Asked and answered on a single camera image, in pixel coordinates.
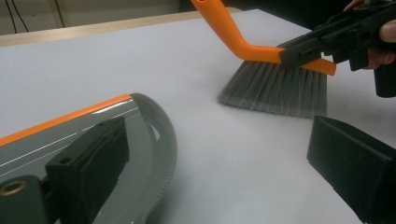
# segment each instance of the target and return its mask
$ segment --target orange broom handle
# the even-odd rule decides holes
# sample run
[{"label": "orange broom handle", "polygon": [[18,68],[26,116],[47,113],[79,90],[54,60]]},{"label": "orange broom handle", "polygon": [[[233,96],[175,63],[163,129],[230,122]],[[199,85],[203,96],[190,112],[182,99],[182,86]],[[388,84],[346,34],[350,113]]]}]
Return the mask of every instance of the orange broom handle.
[{"label": "orange broom handle", "polygon": [[[227,8],[220,0],[191,0],[212,30],[237,57],[246,61],[281,63],[282,48],[250,45],[238,30]],[[318,59],[302,68],[323,74],[334,75],[335,63]]]}]

